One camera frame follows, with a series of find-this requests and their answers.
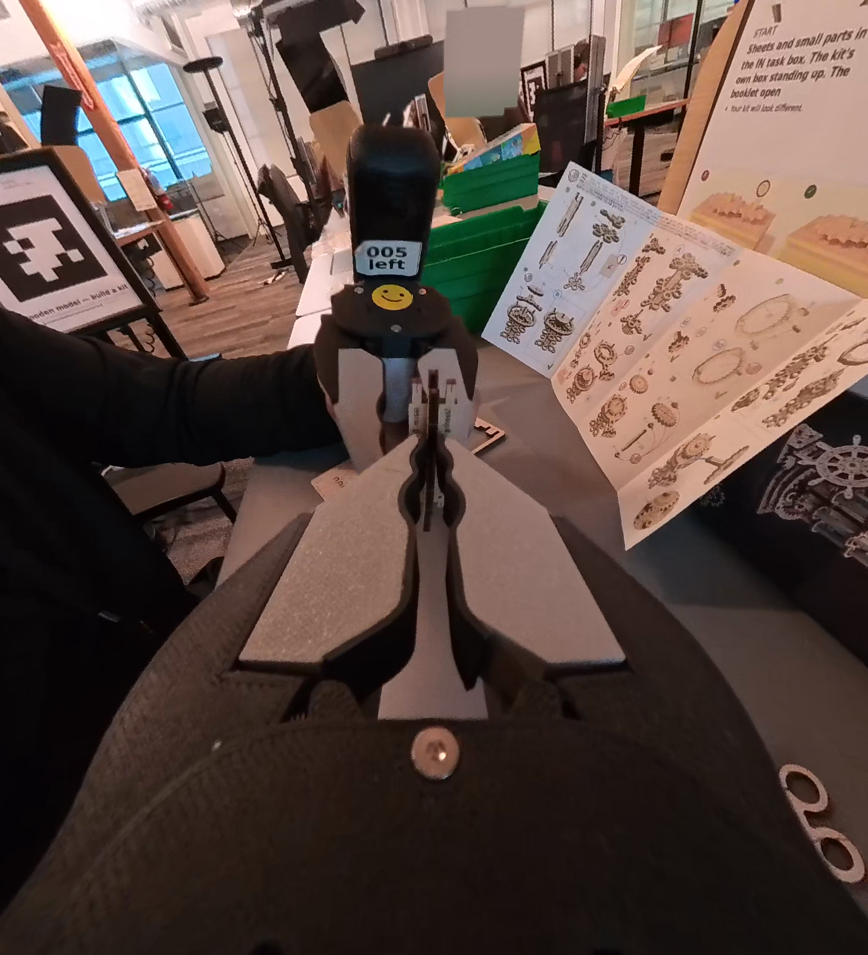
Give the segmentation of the orange pillar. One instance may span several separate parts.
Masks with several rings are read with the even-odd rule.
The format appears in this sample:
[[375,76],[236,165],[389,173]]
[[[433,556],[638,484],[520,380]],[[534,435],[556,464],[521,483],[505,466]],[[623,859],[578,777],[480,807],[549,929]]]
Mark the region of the orange pillar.
[[160,204],[149,180],[142,173],[140,162],[104,102],[82,55],[42,2],[21,1],[20,6],[53,59],[62,79],[70,88],[82,94],[82,110],[87,114],[100,142],[114,162],[127,197],[138,211],[145,213],[153,222],[159,240],[165,246],[169,259],[189,291],[192,302],[206,302],[209,299],[206,281]]

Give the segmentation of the person's black-clothed torso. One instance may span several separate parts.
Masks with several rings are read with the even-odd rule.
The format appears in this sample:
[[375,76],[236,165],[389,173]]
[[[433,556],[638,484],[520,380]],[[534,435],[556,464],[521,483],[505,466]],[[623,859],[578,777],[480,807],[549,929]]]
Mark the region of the person's black-clothed torso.
[[218,459],[210,444],[0,444],[0,914],[44,855],[99,741],[198,603],[96,464]]

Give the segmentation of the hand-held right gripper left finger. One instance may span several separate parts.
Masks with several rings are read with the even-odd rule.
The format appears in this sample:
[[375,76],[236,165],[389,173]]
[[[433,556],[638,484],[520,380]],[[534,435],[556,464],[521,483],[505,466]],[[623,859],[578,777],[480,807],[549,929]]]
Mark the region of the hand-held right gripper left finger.
[[416,645],[420,445],[409,437],[304,516],[243,668],[333,680],[356,699],[404,669]]

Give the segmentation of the green-edged desk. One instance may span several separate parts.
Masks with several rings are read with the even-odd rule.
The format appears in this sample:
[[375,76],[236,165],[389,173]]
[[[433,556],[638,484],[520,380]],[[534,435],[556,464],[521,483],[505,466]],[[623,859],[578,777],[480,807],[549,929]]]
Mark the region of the green-edged desk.
[[605,119],[605,128],[626,128],[632,133],[631,147],[631,170],[629,180],[629,191],[632,195],[640,195],[640,185],[643,170],[643,158],[645,149],[646,132],[648,129],[668,124],[688,108],[690,98],[685,97],[678,100],[660,103],[658,105],[646,108],[637,113],[629,113],[618,117],[608,117]]

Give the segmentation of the black studio light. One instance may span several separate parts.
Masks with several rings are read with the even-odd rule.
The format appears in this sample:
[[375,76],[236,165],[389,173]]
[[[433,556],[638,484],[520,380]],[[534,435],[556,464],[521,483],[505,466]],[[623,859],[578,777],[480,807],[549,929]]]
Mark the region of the black studio light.
[[285,2],[269,19],[279,31],[278,54],[309,113],[348,100],[337,65],[322,33],[346,23],[357,24],[364,7],[357,1]]

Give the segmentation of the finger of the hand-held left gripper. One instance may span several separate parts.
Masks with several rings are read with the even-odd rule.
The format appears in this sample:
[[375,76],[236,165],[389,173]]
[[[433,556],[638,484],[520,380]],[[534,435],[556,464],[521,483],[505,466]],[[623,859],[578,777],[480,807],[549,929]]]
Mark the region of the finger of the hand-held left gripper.
[[337,382],[337,425],[352,465],[361,474],[385,455],[383,362],[362,350],[340,350]]
[[[439,372],[440,381],[444,381],[448,377],[458,377],[462,379],[464,383],[462,368],[457,353],[452,350],[432,350],[428,352],[417,361],[415,376],[420,376],[423,384],[427,385],[427,377],[430,370],[437,370]],[[474,389],[473,396],[470,397],[468,395],[468,397],[475,401],[475,415],[477,418],[479,411],[479,391]]]

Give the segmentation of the pale wooden slotted model part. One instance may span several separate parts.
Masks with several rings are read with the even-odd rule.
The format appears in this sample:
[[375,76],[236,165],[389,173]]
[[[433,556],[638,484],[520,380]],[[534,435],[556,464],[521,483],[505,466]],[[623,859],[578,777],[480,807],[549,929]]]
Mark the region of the pale wooden slotted model part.
[[448,377],[434,386],[424,385],[420,376],[411,382],[407,430],[411,436],[424,436],[435,424],[441,436],[469,448],[475,430],[475,401],[468,397],[463,380]]

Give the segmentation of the instruction poster board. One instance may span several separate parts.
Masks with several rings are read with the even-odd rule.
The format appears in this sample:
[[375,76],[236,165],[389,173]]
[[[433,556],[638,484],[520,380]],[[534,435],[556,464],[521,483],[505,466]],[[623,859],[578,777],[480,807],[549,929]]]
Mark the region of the instruction poster board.
[[738,2],[659,207],[868,298],[868,1]]

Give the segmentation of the black floor lamp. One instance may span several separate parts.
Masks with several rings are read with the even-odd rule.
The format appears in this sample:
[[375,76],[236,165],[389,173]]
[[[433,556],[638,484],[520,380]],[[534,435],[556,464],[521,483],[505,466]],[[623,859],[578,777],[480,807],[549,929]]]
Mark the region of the black floor lamp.
[[271,269],[274,273],[282,273],[291,268],[291,258],[286,251],[286,242],[280,238],[272,215],[266,206],[266,201],[258,190],[246,153],[225,108],[218,85],[221,80],[223,63],[224,60],[220,56],[199,57],[185,63],[183,70],[190,77],[204,80],[210,94],[209,101],[202,107],[205,124],[223,143],[233,173],[236,175],[242,192],[245,193],[249,208],[254,215],[256,226],[260,232],[266,234],[267,240],[273,247],[274,258],[271,261]]

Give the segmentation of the black model kit box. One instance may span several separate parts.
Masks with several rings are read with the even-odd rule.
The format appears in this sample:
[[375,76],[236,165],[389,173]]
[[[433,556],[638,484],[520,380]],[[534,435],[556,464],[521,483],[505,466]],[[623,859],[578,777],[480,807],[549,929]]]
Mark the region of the black model kit box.
[[868,399],[846,391],[692,506],[868,668]]

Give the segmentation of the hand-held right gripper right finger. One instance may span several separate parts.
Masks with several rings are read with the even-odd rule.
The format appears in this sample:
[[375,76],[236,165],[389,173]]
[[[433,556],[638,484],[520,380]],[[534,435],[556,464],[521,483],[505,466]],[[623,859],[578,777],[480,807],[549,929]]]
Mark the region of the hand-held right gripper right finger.
[[625,665],[627,657],[546,508],[458,441],[440,441],[445,594],[466,689]]

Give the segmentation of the folded assembly instruction booklet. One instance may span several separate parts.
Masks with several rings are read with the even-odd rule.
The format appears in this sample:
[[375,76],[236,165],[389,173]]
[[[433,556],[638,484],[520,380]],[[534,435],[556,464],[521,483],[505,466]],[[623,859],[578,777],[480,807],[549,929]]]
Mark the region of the folded assembly instruction booklet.
[[868,375],[868,193],[686,217],[571,162],[483,338],[545,378],[631,548]]

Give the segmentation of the black monitor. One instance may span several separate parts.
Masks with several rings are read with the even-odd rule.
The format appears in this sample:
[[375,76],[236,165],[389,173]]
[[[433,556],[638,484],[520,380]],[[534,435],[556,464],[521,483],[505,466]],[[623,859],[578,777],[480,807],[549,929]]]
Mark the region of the black monitor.
[[540,140],[541,178],[557,177],[571,162],[594,170],[603,122],[602,89],[581,81],[537,92],[533,120]]

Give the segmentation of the green plastic bin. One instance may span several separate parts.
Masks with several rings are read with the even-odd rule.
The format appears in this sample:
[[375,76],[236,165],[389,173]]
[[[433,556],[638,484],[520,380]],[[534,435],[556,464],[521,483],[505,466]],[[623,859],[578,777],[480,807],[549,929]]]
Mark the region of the green plastic bin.
[[540,153],[521,155],[451,173],[440,184],[442,204],[452,214],[459,214],[535,196],[540,159]]
[[514,205],[432,229],[421,283],[449,301],[472,335],[482,334],[546,207]]

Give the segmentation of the small white card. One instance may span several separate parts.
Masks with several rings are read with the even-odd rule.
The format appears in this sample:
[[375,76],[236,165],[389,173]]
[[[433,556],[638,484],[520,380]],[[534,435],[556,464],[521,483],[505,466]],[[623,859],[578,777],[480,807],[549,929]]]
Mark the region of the small white card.
[[327,501],[345,490],[357,477],[358,471],[352,462],[345,460],[313,477],[310,484],[316,494]]

